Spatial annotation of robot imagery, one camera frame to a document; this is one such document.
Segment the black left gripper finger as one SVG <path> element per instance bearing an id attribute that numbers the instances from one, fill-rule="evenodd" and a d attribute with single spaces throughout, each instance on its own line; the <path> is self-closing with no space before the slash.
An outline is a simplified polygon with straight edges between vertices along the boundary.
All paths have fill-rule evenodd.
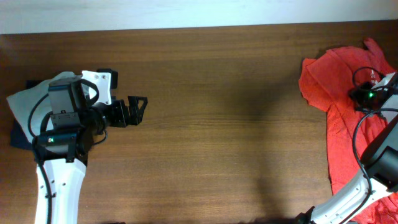
<path id="1" fill-rule="evenodd" d="M 143 116 L 148 104 L 147 97 L 128 96 L 129 113 L 131 116 Z"/>
<path id="2" fill-rule="evenodd" d="M 138 125 L 142 122 L 142 114 L 138 113 L 132 113 L 129 115 L 129 121 L 128 124 L 129 125 Z"/>

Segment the orange soccer print t-shirt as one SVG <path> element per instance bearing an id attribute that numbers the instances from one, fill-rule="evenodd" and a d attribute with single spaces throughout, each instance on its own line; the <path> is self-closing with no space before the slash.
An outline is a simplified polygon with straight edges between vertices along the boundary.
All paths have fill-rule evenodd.
<path id="1" fill-rule="evenodd" d="M 352 147 L 354 129 L 359 120 L 373 110 L 355 110 L 349 92 L 365 82 L 372 83 L 371 90 L 376 93 L 380 108 L 393 108 L 393 102 L 397 101 L 397 72 L 373 39 L 366 39 L 364 48 L 330 49 L 318 59 L 303 61 L 298 81 L 302 96 L 327 115 L 326 150 L 332 196 L 359 171 Z M 385 115 L 397 116 L 397 113 L 383 112 L 362 123 L 356 137 L 359 156 L 387 126 Z M 372 203 L 350 221 L 396 223 L 397 192 Z"/>

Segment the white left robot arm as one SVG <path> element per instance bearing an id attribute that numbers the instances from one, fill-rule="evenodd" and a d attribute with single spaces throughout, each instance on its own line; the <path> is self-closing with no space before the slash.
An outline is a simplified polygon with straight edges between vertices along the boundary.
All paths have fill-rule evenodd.
<path id="1" fill-rule="evenodd" d="M 118 73 L 112 69 L 84 70 L 49 83 L 40 101 L 49 100 L 51 110 L 32 140 L 39 187 L 36 223 L 76 223 L 95 136 L 106 137 L 109 126 L 125 128 L 142 122 L 148 99 L 117 100 L 111 96 L 117 86 Z"/>

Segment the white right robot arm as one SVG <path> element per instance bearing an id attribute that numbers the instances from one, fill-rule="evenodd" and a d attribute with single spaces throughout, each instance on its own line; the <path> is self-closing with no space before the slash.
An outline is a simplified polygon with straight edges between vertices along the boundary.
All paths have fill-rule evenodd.
<path id="1" fill-rule="evenodd" d="M 397 101 L 393 108 L 382 106 L 369 111 L 357 123 L 352 140 L 353 154 L 359 165 L 357 174 L 327 202 L 300 213 L 294 223 L 348 223 L 372 203 L 397 192 L 397 116 L 387 116 L 387 126 L 367 146 L 361 156 L 356 150 L 356 137 L 366 118 L 397 113 Z"/>

